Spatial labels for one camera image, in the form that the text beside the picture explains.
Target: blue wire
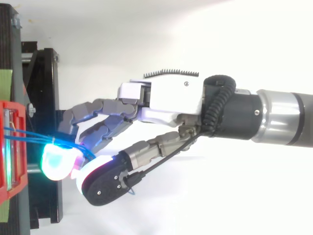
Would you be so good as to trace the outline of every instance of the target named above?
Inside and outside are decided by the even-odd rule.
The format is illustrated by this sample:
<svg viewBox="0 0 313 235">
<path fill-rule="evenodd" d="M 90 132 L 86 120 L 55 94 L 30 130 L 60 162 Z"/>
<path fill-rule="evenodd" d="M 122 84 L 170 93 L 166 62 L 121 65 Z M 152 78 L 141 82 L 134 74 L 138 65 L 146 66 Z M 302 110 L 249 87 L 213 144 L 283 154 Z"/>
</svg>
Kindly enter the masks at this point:
<svg viewBox="0 0 313 235">
<path fill-rule="evenodd" d="M 128 191 L 128 193 L 134 196 L 136 195 L 135 191 L 132 188 Z"/>
<path fill-rule="evenodd" d="M 37 137 L 41 137 L 44 138 L 46 140 L 49 140 L 52 143 L 53 138 L 49 137 L 49 136 L 45 136 L 45 135 L 41 135 L 38 133 L 34 133 L 34 132 L 30 132 L 30 131 L 23 131 L 23 130 L 19 130 L 19 129 L 13 129 L 13 128 L 9 128 L 9 127 L 5 127 L 5 130 L 10 130 L 10 131 L 16 131 L 16 132 L 20 132 L 20 133 L 24 133 L 24 134 L 28 134 L 28 135 L 33 135 L 33 136 L 37 136 Z M 59 144 L 64 144 L 70 147 L 74 147 L 77 148 L 79 150 L 81 150 L 84 154 L 88 153 L 89 155 L 92 156 L 92 158 L 96 158 L 96 156 L 89 150 L 87 149 L 85 146 L 82 146 L 80 144 L 76 144 L 76 143 L 72 143 L 72 142 L 68 142 L 68 141 L 64 141 L 64 140 L 60 140 L 60 139 L 54 139 L 55 143 L 60 142 Z"/>
<path fill-rule="evenodd" d="M 6 139 L 9 140 L 15 140 L 15 141 L 25 141 L 25 142 L 30 142 L 30 143 L 39 143 L 39 144 L 47 144 L 47 143 L 52 143 L 49 141 L 41 141 L 40 138 L 25 138 L 25 137 L 16 137 L 16 136 L 4 136 Z M 84 156 L 91 161 L 89 155 L 84 151 L 84 149 L 79 149 Z"/>
</svg>

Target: silver metal cylinder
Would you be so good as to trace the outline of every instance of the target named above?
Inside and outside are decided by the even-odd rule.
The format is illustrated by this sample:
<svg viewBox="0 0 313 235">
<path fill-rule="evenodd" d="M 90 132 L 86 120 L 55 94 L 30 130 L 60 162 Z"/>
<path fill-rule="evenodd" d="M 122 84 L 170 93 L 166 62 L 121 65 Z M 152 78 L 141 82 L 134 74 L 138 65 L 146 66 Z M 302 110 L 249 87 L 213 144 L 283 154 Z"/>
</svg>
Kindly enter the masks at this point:
<svg viewBox="0 0 313 235">
<path fill-rule="evenodd" d="M 294 94 L 259 90 L 263 105 L 262 122 L 254 142 L 286 145 L 294 138 L 300 119 L 300 109 Z"/>
<path fill-rule="evenodd" d="M 22 63 L 30 63 L 33 53 L 22 53 Z"/>
<path fill-rule="evenodd" d="M 302 106 L 298 135 L 291 144 L 292 146 L 313 147 L 313 95 L 295 94 Z"/>
<path fill-rule="evenodd" d="M 41 170 L 37 164 L 27 164 L 27 173 L 28 174 L 41 173 Z"/>
</svg>

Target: coiled black cable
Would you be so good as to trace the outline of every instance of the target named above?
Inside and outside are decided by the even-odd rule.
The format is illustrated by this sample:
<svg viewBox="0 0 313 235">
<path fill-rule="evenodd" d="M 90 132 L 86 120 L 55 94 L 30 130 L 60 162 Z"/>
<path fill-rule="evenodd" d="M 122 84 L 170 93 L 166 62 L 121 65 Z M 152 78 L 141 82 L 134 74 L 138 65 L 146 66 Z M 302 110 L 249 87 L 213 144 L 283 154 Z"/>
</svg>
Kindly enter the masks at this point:
<svg viewBox="0 0 313 235">
<path fill-rule="evenodd" d="M 233 78 L 226 75 L 214 75 L 205 79 L 204 85 L 221 87 L 219 93 L 213 98 L 211 104 L 209 104 L 209 107 L 206 107 L 202 120 L 204 124 L 202 131 L 205 132 L 206 136 L 212 137 L 227 101 L 235 93 L 236 82 Z"/>
</svg>

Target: red device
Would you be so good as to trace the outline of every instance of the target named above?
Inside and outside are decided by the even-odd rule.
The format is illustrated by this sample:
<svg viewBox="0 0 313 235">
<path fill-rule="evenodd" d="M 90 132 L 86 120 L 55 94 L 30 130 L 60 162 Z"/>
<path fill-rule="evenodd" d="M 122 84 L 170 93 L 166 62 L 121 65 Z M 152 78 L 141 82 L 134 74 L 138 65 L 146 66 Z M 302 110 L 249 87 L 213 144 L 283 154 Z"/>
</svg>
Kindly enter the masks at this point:
<svg viewBox="0 0 313 235">
<path fill-rule="evenodd" d="M 26 130 L 23 105 L 0 101 L 0 204 L 19 193 L 28 182 L 26 143 L 4 138 L 4 135 L 25 137 L 25 134 L 4 127 Z"/>
</svg>

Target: serrated edge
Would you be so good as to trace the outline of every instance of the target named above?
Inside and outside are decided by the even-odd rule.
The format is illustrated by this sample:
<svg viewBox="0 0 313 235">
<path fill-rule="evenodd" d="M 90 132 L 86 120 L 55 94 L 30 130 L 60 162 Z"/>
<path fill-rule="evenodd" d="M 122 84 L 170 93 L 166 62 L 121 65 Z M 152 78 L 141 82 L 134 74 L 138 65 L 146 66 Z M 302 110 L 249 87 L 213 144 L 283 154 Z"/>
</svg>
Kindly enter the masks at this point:
<svg viewBox="0 0 313 235">
<path fill-rule="evenodd" d="M 199 77 L 198 72 L 192 72 L 192 71 L 186 71 L 186 70 L 182 71 L 182 70 L 176 70 L 176 69 L 163 69 L 163 70 L 158 70 L 154 72 L 149 72 L 149 73 L 145 73 L 143 77 L 150 78 L 150 77 L 160 76 L 164 74 L 181 74 L 181 75 L 186 75 L 186 76 Z"/>
</svg>

